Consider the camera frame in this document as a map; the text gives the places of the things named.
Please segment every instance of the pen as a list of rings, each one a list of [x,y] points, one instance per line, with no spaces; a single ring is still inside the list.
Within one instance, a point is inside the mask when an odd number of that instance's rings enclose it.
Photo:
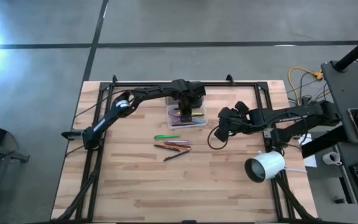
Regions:
[[[170,136],[165,136],[165,135],[156,135],[154,136],[154,139],[164,139],[164,138],[179,138],[180,135],[170,135]]]
[[[159,147],[159,148],[162,148],[162,149],[168,149],[168,150],[175,151],[175,152],[181,152],[181,150],[179,150],[179,149],[177,149],[175,147],[163,146],[163,145],[158,145],[158,144],[155,144],[154,147]]]
[[[187,149],[190,149],[190,146],[186,146],[186,145],[182,145],[182,144],[175,144],[175,143],[171,143],[171,142],[164,142],[164,144],[168,145],[168,146],[175,146],[175,147],[184,147]]]
[[[166,142],[164,142],[164,144],[167,144],[167,143],[173,143],[173,144],[178,144],[178,145],[182,145],[182,144],[190,144],[190,142],[189,142],[189,141],[187,141],[187,140],[166,141]]]
[[[189,152],[190,152],[190,150],[187,150],[187,151],[183,151],[181,153],[178,153],[178,154],[176,154],[174,156],[167,157],[167,158],[164,159],[164,162],[167,162],[167,161],[169,161],[169,160],[171,160],[173,158],[176,158],[178,156],[184,155],[184,154],[189,153]]]

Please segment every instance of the yellow cable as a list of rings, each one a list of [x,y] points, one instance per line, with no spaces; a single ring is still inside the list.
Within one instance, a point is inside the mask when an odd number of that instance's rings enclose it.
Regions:
[[[295,69],[298,69],[298,70],[301,70],[301,71],[310,73],[310,74],[312,74],[317,80],[323,79],[323,73],[322,73],[322,71],[312,72],[312,71],[309,71],[309,70],[307,70],[307,69],[305,69],[305,68],[297,67],[297,66],[292,67],[292,68],[289,69],[289,71],[288,71],[288,82],[290,83],[290,85],[291,85],[291,87],[292,87],[292,90],[293,90],[293,92],[294,92],[294,94],[295,94],[295,99],[296,99],[296,101],[297,101],[298,103],[300,103],[300,99],[299,99],[299,96],[298,96],[298,92],[295,91],[295,87],[293,86],[292,80],[291,80],[292,71],[295,70]]]

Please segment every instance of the marker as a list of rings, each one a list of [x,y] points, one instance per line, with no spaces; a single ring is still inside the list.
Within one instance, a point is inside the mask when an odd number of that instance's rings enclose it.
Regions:
[[[167,162],[167,161],[169,161],[169,160],[171,160],[173,158],[176,158],[178,156],[184,155],[184,154],[189,153],[189,152],[190,152],[190,150],[187,150],[187,151],[183,151],[181,153],[178,153],[178,154],[176,154],[174,156],[167,157],[167,158],[164,159],[164,162]]]
[[[171,135],[171,136],[165,136],[165,135],[156,135],[154,136],[154,139],[165,139],[165,138],[179,138],[180,135]]]

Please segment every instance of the white cup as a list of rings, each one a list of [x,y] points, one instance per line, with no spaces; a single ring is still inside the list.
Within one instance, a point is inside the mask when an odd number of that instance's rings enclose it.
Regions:
[[[342,165],[341,156],[336,152],[330,152],[323,155],[323,162],[327,165]]]

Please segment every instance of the green marker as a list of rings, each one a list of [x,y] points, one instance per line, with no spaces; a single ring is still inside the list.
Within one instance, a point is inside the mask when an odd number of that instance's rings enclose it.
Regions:
[[[180,138],[180,135],[171,135],[171,136],[164,136],[164,135],[157,135],[154,136],[154,139],[165,139],[165,138]]]

